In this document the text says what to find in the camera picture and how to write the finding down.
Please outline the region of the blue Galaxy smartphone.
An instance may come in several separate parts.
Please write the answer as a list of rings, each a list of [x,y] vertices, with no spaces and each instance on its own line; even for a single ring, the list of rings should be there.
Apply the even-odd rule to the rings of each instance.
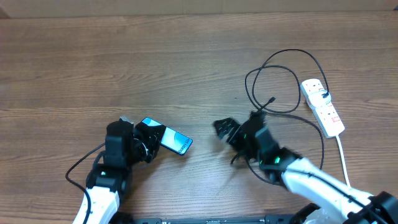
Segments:
[[[193,140],[175,130],[159,123],[158,121],[146,117],[142,121],[150,128],[160,128],[160,145],[169,149],[170,151],[183,156],[192,145]]]

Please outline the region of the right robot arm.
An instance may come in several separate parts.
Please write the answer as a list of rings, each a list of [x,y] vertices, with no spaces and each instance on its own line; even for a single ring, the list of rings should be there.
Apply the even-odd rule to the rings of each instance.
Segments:
[[[220,139],[237,152],[233,157],[259,163],[261,180],[300,195],[311,204],[291,219],[305,223],[324,210],[335,223],[397,223],[397,198],[386,191],[377,195],[354,189],[312,164],[306,157],[281,147],[272,137],[264,111],[253,111],[243,124],[234,118],[213,122]]]

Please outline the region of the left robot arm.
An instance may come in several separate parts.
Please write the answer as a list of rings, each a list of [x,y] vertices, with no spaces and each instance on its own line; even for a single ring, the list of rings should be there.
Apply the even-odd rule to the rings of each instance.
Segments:
[[[104,143],[89,154],[105,147],[96,157],[86,178],[86,186],[65,178],[83,191],[84,196],[74,223],[109,223],[129,192],[133,165],[152,162],[159,151],[165,126],[150,126],[120,118],[106,127]]]

